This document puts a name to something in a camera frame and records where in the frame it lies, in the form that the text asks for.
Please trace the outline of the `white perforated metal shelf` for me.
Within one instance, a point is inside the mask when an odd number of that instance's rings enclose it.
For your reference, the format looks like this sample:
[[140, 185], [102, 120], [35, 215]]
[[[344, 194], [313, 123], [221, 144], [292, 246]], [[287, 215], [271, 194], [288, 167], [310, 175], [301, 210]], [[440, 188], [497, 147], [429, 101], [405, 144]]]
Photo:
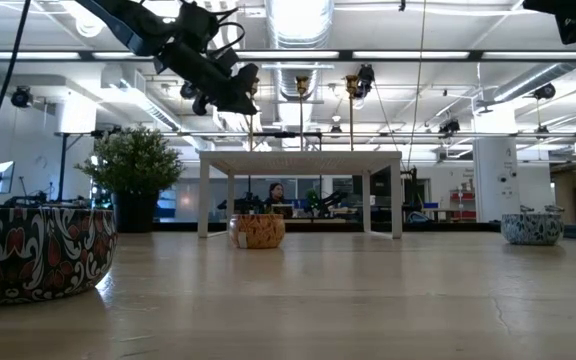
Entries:
[[203, 151], [199, 154], [200, 185], [198, 196], [197, 235], [209, 236], [210, 170], [212, 168], [227, 176], [227, 213], [234, 209], [234, 178], [245, 176], [282, 175], [360, 175], [362, 177], [363, 231], [371, 231], [370, 176], [385, 168], [391, 173], [390, 207], [391, 236], [402, 237], [402, 189], [399, 151], [297, 151], [297, 152], [246, 152]]

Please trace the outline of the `white round column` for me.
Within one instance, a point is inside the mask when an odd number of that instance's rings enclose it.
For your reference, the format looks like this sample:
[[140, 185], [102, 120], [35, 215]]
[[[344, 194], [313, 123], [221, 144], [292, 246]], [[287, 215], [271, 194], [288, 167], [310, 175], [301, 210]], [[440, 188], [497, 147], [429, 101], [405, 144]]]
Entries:
[[501, 221], [520, 208], [515, 111], [500, 104], [472, 122], [477, 221]]

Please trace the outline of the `gold candlestick holder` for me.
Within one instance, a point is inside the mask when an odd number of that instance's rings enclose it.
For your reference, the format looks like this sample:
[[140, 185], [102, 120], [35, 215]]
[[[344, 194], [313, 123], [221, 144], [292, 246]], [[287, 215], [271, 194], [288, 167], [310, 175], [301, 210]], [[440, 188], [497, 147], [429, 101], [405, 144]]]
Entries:
[[345, 77], [346, 81], [346, 92], [348, 93], [349, 100], [349, 142], [350, 150], [354, 150], [354, 97], [358, 90], [359, 78], [357, 75], [347, 75]]

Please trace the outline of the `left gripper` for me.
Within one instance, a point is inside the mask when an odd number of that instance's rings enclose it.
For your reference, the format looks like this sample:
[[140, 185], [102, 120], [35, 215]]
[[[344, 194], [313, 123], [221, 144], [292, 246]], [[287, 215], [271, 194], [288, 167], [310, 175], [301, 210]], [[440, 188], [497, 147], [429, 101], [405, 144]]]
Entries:
[[[226, 62], [236, 60], [236, 54], [228, 50]], [[258, 110], [246, 93], [256, 92], [259, 68], [253, 63], [241, 67], [236, 75], [226, 68], [222, 59], [210, 59], [191, 50], [182, 43], [168, 43], [154, 56], [157, 73], [170, 69], [198, 90], [192, 105], [195, 114], [206, 114], [208, 104], [220, 112], [255, 115]]]

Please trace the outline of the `black table edge rail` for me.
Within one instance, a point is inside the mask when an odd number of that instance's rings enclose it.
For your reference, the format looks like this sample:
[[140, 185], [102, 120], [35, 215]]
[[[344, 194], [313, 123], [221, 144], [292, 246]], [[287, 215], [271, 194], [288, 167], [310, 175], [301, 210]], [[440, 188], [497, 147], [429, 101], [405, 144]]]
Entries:
[[[363, 232], [361, 223], [332, 223], [323, 220], [315, 222], [285, 222], [287, 232]], [[154, 223], [155, 232], [197, 232], [196, 223]], [[414, 223], [403, 225], [404, 232], [501, 232], [499, 223]], [[576, 225], [564, 226], [564, 238], [576, 239]]]

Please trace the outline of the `red black patterned tin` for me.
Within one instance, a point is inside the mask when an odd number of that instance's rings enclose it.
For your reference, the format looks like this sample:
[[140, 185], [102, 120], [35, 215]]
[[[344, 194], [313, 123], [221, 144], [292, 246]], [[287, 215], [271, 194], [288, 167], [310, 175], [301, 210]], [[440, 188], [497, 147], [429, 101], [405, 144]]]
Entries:
[[117, 242], [109, 210], [0, 208], [0, 305], [93, 289], [110, 271]]

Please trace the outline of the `red storage shelf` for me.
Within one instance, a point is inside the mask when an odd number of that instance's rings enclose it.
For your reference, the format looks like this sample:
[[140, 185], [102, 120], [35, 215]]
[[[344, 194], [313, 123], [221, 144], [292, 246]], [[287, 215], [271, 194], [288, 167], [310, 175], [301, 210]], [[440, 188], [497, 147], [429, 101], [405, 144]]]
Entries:
[[450, 192], [450, 210], [452, 222], [475, 222], [477, 220], [475, 192], [452, 190]]

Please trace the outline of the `green potted plant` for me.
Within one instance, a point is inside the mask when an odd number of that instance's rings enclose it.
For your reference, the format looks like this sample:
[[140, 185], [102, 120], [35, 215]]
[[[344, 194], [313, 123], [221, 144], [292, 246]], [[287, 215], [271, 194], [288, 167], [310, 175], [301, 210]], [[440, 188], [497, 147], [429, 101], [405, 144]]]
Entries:
[[185, 170], [162, 132], [145, 127], [106, 132], [75, 169], [108, 191], [120, 233], [152, 231], [157, 201]]

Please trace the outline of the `overhead frame bar with lights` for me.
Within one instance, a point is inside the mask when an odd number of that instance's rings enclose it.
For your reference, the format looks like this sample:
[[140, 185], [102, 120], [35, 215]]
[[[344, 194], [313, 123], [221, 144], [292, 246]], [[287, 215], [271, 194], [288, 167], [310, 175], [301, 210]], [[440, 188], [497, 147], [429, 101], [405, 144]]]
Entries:
[[[576, 51], [526, 50], [240, 50], [241, 60], [258, 62], [534, 62], [576, 63]], [[126, 51], [22, 51], [26, 62], [145, 62], [149, 56]]]

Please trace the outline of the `blue white patterned tin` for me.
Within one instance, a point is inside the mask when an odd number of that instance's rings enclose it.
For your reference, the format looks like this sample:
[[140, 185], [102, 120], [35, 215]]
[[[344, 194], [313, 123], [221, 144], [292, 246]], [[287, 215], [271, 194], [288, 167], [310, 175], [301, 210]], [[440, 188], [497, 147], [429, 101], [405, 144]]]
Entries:
[[500, 229], [511, 245], [554, 246], [563, 237], [564, 223], [559, 214], [503, 214]]

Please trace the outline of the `black horizontal frame bar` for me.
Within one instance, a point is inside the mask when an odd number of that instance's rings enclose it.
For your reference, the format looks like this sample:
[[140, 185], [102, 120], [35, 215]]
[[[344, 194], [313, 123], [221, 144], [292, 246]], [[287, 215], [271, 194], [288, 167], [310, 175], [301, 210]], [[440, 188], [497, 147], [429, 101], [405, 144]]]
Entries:
[[563, 138], [563, 139], [576, 139], [576, 132], [514, 132], [514, 133], [486, 133], [486, 132], [454, 132], [454, 133], [426, 133], [426, 132], [162, 132], [164, 137], [199, 137], [199, 138], [248, 138], [256, 137], [270, 137], [270, 138], [297, 138], [316, 137], [316, 138], [394, 138], [394, 139], [447, 139], [447, 138], [525, 138], [535, 140], [545, 140], [549, 138]]

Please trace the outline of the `computer monitor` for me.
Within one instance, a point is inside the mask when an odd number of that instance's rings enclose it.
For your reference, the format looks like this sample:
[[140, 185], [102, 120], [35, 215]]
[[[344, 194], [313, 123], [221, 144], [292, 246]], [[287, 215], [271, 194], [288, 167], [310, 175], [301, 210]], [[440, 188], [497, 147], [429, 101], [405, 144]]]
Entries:
[[0, 195], [9, 194], [14, 180], [14, 161], [0, 163]]

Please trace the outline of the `person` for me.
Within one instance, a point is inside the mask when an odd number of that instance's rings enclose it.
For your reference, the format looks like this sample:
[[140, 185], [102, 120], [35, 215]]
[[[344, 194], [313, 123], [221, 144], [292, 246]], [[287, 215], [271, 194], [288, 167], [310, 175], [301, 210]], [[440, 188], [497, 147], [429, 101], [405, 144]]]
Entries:
[[284, 197], [284, 187], [281, 183], [272, 183], [269, 187], [269, 195], [264, 202], [267, 214], [282, 215], [284, 219], [292, 218], [294, 207]]

